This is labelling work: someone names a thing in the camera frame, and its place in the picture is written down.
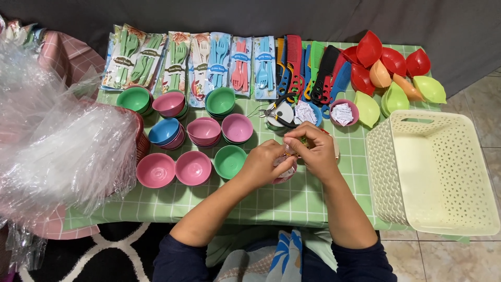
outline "red leaf-shaped bowl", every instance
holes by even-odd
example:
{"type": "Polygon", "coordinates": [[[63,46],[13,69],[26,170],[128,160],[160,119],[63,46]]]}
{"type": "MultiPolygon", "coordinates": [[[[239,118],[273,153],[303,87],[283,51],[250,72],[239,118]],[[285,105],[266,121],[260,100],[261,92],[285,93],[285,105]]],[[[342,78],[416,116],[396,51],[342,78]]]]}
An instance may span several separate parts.
{"type": "Polygon", "coordinates": [[[353,90],[363,92],[372,97],[376,86],[372,84],[369,71],[357,64],[351,64],[351,86],[353,90]]]}
{"type": "Polygon", "coordinates": [[[361,65],[357,58],[357,46],[346,48],[342,53],[348,62],[361,65]]]}
{"type": "Polygon", "coordinates": [[[421,48],[417,49],[416,52],[411,53],[405,62],[407,63],[407,76],[410,78],[425,75],[431,68],[430,59],[421,48]]]}
{"type": "Polygon", "coordinates": [[[383,47],[383,53],[381,54],[381,62],[384,67],[392,76],[394,73],[405,76],[407,71],[407,64],[405,63],[405,58],[395,49],[383,47]]]}
{"type": "Polygon", "coordinates": [[[357,45],[357,58],[365,68],[379,60],[382,52],[383,45],[372,31],[368,31],[357,45]]]}

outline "hand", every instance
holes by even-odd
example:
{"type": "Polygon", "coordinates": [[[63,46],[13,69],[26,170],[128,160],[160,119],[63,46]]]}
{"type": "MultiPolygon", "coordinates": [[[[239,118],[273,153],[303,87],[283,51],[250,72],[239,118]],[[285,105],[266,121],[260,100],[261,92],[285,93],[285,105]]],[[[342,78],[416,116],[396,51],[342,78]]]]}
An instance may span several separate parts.
{"type": "Polygon", "coordinates": [[[296,129],[286,133],[284,143],[303,158],[308,170],[322,183],[325,184],[332,178],[333,170],[339,171],[332,137],[311,122],[305,121],[296,129]],[[297,139],[305,135],[309,139],[310,149],[297,139]]]}
{"type": "Polygon", "coordinates": [[[271,139],[252,149],[242,169],[234,177],[242,183],[249,185],[251,189],[258,189],[271,183],[280,174],[290,169],[297,157],[288,157],[278,166],[273,166],[273,161],[282,156],[285,149],[275,140],[271,139]]]}

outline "black and white rug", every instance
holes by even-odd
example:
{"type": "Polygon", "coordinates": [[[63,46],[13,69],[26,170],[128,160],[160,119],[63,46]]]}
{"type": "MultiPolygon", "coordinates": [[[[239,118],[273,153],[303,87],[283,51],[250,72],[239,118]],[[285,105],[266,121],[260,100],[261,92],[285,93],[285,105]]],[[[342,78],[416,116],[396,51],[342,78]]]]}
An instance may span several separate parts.
{"type": "Polygon", "coordinates": [[[174,225],[117,222],[101,233],[75,240],[49,240],[42,268],[21,270],[23,282],[149,282],[158,244],[174,225]]]}

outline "pink grid cloth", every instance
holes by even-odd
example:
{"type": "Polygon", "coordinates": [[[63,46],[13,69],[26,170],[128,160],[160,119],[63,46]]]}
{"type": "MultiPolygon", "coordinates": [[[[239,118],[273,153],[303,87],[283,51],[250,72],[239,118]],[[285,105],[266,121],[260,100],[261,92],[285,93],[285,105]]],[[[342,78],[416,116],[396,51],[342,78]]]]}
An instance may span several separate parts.
{"type": "MultiPolygon", "coordinates": [[[[104,71],[106,61],[84,42],[56,31],[47,31],[45,36],[40,60],[45,60],[67,86],[80,81],[91,66],[95,67],[97,73],[104,71]]],[[[78,239],[99,233],[97,225],[63,231],[65,216],[66,207],[59,206],[48,221],[40,219],[34,233],[55,240],[78,239]]]]}

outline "navy sleeve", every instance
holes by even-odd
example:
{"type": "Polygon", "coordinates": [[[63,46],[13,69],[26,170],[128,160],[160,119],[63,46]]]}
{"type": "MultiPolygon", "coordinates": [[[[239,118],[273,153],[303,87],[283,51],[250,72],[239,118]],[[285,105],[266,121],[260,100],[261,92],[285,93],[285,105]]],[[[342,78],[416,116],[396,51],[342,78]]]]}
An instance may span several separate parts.
{"type": "Polygon", "coordinates": [[[381,241],[366,249],[348,249],[331,245],[332,253],[338,263],[337,274],[346,282],[396,282],[386,252],[381,241]]]}
{"type": "Polygon", "coordinates": [[[153,282],[209,281],[206,258],[207,246],[191,247],[169,234],[160,242],[160,252],[153,262],[153,282]]]}

